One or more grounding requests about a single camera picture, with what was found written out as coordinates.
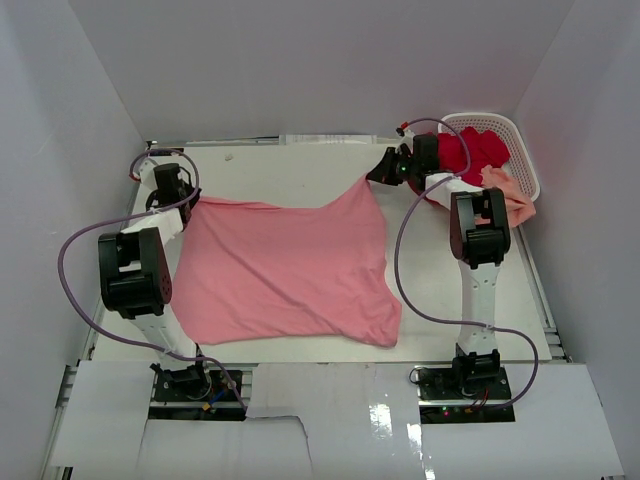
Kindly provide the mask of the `pink t shirt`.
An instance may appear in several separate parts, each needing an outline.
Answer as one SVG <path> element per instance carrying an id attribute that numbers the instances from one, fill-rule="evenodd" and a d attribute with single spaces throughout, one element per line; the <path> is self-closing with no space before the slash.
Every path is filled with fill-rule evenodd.
<path id="1" fill-rule="evenodd" d="M 341 336 L 392 348 L 402 306 L 386 281 L 386 241 L 365 178 L 317 208 L 204 197 L 170 306 L 198 344 Z"/>

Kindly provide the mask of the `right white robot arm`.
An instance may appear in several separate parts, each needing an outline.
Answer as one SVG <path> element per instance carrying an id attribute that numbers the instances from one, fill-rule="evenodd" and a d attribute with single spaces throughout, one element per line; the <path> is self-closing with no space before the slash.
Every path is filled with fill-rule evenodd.
<path id="1" fill-rule="evenodd" d="M 400 281 L 399 250 L 410 218 L 401 223 L 394 247 L 394 277 L 401 298 L 419 317 L 460 328 L 451 366 L 443 373 L 419 373 L 415 381 L 443 395 L 486 398 L 500 382 L 501 362 L 495 338 L 495 287 L 500 267 L 511 246 L 503 192 L 498 188 L 472 191 L 460 178 L 440 171 L 437 138 L 417 135 L 385 150 L 367 179 L 398 186 L 405 182 L 424 188 L 424 194 L 442 193 L 449 210 L 449 243 L 458 261 L 462 282 L 462 318 L 440 319 L 411 303 Z"/>

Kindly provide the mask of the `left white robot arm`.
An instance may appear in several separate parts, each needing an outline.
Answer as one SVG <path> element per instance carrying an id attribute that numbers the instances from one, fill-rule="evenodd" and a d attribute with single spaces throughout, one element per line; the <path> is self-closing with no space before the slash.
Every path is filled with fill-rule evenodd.
<path id="1" fill-rule="evenodd" d="M 152 369 L 161 384 L 190 400 L 205 398 L 211 374 L 201 361 L 181 362 L 171 353 L 194 357 L 199 347 L 171 314 L 173 286 L 165 246 L 188 225 L 199 190 L 177 163 L 143 162 L 140 177 L 151 189 L 145 209 L 150 216 L 98 240 L 100 287 L 107 310 L 130 321 L 145 341 L 160 347 Z"/>

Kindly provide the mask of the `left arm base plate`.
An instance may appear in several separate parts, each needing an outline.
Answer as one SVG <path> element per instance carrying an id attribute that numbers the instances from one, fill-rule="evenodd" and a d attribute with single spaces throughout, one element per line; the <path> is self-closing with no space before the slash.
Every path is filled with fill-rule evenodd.
<path id="1" fill-rule="evenodd" d="M 228 376 L 202 362 L 180 370 L 150 365 L 154 372 L 148 417 L 151 420 L 242 422 L 245 409 L 233 391 L 248 404 L 252 376 L 249 370 L 231 369 Z"/>

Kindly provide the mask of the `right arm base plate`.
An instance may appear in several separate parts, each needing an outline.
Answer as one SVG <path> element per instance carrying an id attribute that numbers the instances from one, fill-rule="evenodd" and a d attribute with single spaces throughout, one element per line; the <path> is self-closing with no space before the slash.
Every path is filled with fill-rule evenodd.
<path id="1" fill-rule="evenodd" d="M 452 368 L 415 367 L 408 380 L 417 387 L 422 425 L 514 423 L 506 371 L 500 368 L 492 380 L 480 380 L 465 387 L 458 384 Z"/>

